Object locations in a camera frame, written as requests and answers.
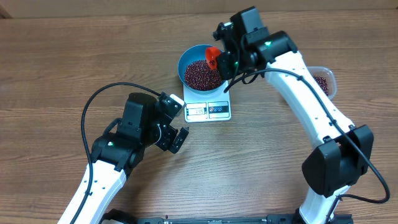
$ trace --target red beans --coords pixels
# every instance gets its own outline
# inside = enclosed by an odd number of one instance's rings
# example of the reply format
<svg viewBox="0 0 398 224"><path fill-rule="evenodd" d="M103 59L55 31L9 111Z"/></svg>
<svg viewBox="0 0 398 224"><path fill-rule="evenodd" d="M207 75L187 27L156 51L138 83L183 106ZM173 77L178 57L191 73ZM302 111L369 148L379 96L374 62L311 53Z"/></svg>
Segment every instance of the red beans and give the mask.
<svg viewBox="0 0 398 224"><path fill-rule="evenodd" d="M187 66L185 83L194 90L213 90L221 85L218 70L212 70L206 60L197 60Z"/></svg>
<svg viewBox="0 0 398 224"><path fill-rule="evenodd" d="M326 81L326 78L323 77L313 77L315 81L317 81L318 85L321 87L322 91L326 94L326 96L329 96L329 88L328 88L328 82Z"/></svg>

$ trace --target wooden table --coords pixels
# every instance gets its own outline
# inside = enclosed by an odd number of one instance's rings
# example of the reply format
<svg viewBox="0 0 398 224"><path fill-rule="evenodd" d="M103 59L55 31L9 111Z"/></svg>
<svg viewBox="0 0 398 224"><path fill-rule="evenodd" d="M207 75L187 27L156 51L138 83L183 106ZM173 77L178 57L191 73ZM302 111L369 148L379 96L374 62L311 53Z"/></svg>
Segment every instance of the wooden table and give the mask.
<svg viewBox="0 0 398 224"><path fill-rule="evenodd" d="M215 44L211 33L231 14L115 16L0 21L0 223L56 223L80 183L86 156L80 115L90 95L111 82L134 82L182 94L181 54ZM287 31L307 65L331 68L333 102L357 126L368 124L371 160L392 198L384 205L346 199L338 213L356 223L398 218L398 11L263 13L271 32ZM123 112L128 93L98 96L86 119L89 145ZM311 153L297 118L273 87L258 79L231 89L233 117L187 124L176 155L146 150L109 208L137 217L253 217L293 213L307 183ZM353 194L381 198L371 171Z"/></svg>

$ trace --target blue bowl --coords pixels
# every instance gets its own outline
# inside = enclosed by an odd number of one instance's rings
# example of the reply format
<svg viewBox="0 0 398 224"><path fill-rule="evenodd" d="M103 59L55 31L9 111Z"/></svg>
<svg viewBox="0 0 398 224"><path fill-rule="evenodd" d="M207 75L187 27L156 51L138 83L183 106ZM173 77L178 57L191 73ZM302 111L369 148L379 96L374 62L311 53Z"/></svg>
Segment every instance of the blue bowl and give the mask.
<svg viewBox="0 0 398 224"><path fill-rule="evenodd" d="M185 51L184 54L181 55L180 61L178 61L178 75L181 79L181 82L192 92L202 94L202 95L214 93L221 86L224 86L223 84L226 82L226 80L222 81L221 85L219 87L212 89L212 90L206 90L206 91L194 90L193 88L189 87L187 85L187 83L185 83L185 69L187 69L187 66L190 65L192 62L195 62L197 60L206 60L205 51L206 51L206 48L208 48L208 47L212 47L212 46L207 45L207 44L193 46L190 49L188 49L187 51Z"/></svg>

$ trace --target white scale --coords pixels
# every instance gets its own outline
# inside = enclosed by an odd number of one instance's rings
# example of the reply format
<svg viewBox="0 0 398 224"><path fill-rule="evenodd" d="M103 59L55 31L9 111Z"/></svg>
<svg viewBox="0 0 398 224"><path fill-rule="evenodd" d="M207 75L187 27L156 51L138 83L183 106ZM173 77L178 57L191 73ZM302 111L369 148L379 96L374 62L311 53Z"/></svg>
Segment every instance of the white scale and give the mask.
<svg viewBox="0 0 398 224"><path fill-rule="evenodd" d="M194 93L185 85L184 102L185 121L188 123L208 121L229 121L231 119L231 101L229 91L224 93L228 82L224 82L214 93L207 95Z"/></svg>

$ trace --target beige wall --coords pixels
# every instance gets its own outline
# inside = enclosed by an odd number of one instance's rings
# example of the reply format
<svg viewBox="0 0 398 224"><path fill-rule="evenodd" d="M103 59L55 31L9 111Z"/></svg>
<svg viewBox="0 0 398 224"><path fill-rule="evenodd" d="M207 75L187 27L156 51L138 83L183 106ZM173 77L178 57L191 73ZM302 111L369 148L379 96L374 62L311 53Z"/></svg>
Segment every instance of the beige wall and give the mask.
<svg viewBox="0 0 398 224"><path fill-rule="evenodd" d="M398 0L0 0L13 18L260 11L395 9Z"/></svg>

